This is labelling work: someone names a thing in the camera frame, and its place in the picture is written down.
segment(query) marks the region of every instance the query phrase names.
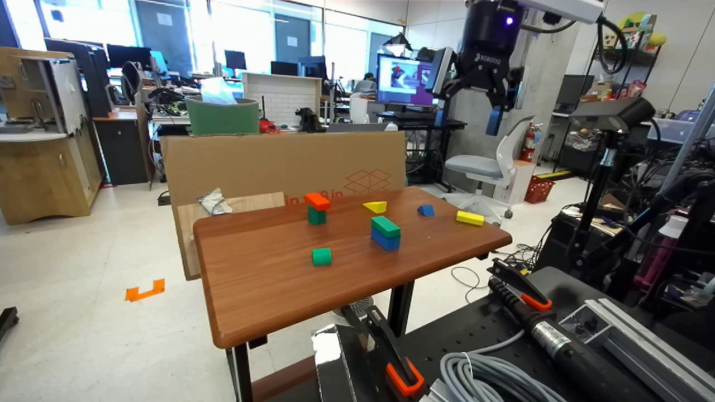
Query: person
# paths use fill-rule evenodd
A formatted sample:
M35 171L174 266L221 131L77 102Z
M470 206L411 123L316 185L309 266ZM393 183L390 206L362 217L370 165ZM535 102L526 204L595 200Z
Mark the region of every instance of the person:
M362 80L357 80L357 84L355 84L355 93L361 93L365 98L375 98L375 90L379 90L379 83L371 71L365 74Z

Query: green block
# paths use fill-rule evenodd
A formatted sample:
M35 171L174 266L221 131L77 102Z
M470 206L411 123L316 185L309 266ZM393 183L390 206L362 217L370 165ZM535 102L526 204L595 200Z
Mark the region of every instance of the green block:
M382 236L398 238L400 236L400 225L397 225L388 217L373 217L371 228L379 229Z
M331 248L313 248L313 266L331 266L333 250Z
M326 209L316 209L309 206L309 223L312 225L325 225L329 220L329 211Z

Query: wooden table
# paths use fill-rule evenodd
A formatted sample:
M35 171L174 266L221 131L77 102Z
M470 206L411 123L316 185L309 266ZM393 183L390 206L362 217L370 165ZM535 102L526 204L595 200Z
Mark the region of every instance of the wooden table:
M390 200L388 217L402 229L398 253L371 242L371 211L362 204L375 198ZM436 217L421 217L422 204L431 204ZM455 215L455 206L404 187L338 198L326 225L309 225L306 206L197 220L212 339L229 353L239 398L252 400L249 341L388 287L393 287L390 324L404 334L418 276L512 242L493 225L460 225ZM313 268L318 246L333 250L331 268Z

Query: orange block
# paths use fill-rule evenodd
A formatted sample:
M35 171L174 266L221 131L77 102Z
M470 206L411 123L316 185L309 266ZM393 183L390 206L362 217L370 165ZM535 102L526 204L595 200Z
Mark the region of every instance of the orange block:
M138 299L147 299L152 294L159 294L163 291L166 291L166 280L155 280L155 286L151 291L138 292L138 286L137 287L128 287L125 299L128 301L138 301Z
M306 204L312 204L313 209L331 209L331 198L319 191L309 191Z

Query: table leg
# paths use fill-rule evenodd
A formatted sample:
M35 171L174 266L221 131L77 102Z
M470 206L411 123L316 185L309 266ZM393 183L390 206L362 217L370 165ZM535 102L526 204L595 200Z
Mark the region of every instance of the table leg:
M226 349L226 359L230 369L233 390L239 402L252 400L250 369L249 369L249 343Z
M407 282L404 286L398 286L391 291L388 321L390 321L390 328L397 332L397 336L402 336L407 331L413 287L417 287L417 282Z

